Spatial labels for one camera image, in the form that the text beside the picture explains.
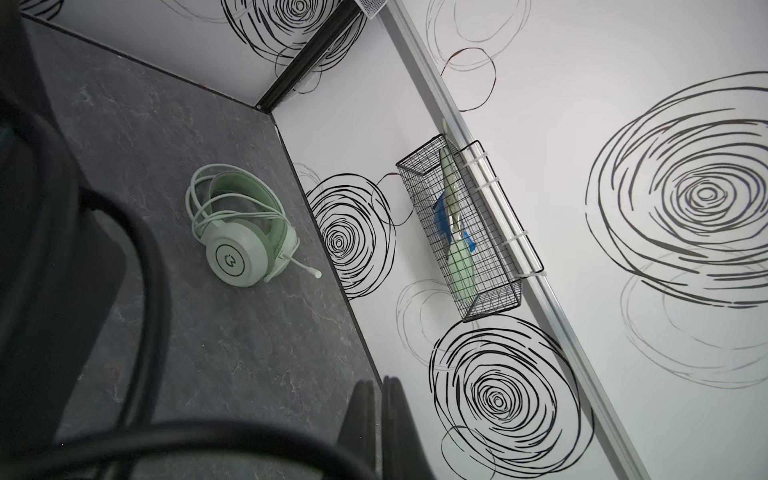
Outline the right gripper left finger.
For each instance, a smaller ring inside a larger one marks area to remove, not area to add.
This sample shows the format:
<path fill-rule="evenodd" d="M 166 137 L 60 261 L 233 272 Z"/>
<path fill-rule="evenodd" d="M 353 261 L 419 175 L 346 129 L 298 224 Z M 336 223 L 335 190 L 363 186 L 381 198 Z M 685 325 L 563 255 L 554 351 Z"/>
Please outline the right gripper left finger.
<path fill-rule="evenodd" d="M 336 445 L 376 475 L 376 410 L 374 383 L 358 381 L 352 391 Z"/>

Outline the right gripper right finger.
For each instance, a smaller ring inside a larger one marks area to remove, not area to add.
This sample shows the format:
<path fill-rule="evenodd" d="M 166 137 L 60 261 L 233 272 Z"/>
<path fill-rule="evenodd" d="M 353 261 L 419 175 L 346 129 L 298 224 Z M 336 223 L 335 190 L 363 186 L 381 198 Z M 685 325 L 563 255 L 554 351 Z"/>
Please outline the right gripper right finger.
<path fill-rule="evenodd" d="M 385 377 L 382 394 L 383 479 L 434 479 L 400 380 Z"/>

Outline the green blue items in basket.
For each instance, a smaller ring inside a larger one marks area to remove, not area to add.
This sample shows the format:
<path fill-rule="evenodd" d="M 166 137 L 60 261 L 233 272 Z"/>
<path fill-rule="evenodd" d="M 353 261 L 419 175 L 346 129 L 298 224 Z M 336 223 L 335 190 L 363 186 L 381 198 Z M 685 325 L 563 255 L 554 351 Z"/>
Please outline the green blue items in basket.
<path fill-rule="evenodd" d="M 443 191 L 433 205 L 433 212 L 445 237 L 446 265 L 455 297 L 461 304 L 466 304 L 476 295 L 473 247 L 472 242 L 467 241 L 463 228 L 461 205 L 456 191 L 459 186 L 459 173 L 448 140 L 445 140 L 445 146 L 439 153 Z"/>

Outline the black headphones with cable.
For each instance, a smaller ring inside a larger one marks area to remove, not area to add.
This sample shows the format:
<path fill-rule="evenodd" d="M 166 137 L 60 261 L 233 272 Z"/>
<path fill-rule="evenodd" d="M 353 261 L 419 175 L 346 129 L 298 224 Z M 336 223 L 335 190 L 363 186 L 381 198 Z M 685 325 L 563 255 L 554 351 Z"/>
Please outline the black headphones with cable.
<path fill-rule="evenodd" d="M 104 297 L 85 294 L 75 287 L 69 280 L 70 264 L 63 258 L 81 245 L 79 222 L 91 210 L 111 217 L 130 238 L 144 285 L 142 337 L 117 426 L 63 446 L 19 453 L 2 463 L 2 478 L 45 479 L 105 464 L 128 468 L 144 458 L 202 452 L 273 457 L 336 479 L 375 478 L 374 469 L 361 458 L 296 431 L 239 421 L 152 423 L 167 357 L 171 318 L 167 268 L 158 244 L 149 227 L 127 206 L 81 183 L 69 147 L 50 123 L 8 94 L 1 96 L 1 114 L 46 168 L 41 217 L 50 221 L 61 236 L 50 247 L 32 249 L 24 272 L 38 266 L 49 270 L 38 286 L 28 280 L 17 281 L 3 318 L 13 319 L 24 302 L 30 304 L 31 315 L 44 308 L 56 314 L 71 308 L 79 314 L 84 308 L 111 305 Z"/>

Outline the mint green headphones with cable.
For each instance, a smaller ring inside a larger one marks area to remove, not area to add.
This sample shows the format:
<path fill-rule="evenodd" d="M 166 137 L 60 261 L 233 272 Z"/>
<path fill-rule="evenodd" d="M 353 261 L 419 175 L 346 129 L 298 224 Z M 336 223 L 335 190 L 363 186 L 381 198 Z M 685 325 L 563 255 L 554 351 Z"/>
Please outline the mint green headphones with cable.
<path fill-rule="evenodd" d="M 294 258 L 300 246 L 296 229 L 276 193 L 249 171 L 222 163 L 198 168 L 185 192 L 185 208 L 211 270 L 226 284 L 246 288 L 269 282 L 290 264 L 322 277 Z"/>

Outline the aluminium wall rail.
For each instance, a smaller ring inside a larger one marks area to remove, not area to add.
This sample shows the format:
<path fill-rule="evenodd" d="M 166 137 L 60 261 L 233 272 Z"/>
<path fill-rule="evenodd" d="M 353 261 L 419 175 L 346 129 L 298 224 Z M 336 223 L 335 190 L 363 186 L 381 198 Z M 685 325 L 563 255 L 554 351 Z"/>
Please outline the aluminium wall rail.
<path fill-rule="evenodd" d="M 405 4 L 389 1 L 384 7 L 384 22 L 438 130 L 446 132 L 461 148 L 471 146 L 475 137 L 432 61 Z M 501 232 L 503 245 L 519 266 L 533 269 L 527 275 L 526 291 L 531 310 L 543 315 L 565 351 L 624 476 L 628 479 L 648 479 L 650 475 L 557 299 L 547 279 L 544 262 L 494 173 L 487 151 L 480 147 L 470 147 L 470 150 L 470 173 L 480 186 L 480 193 Z"/>

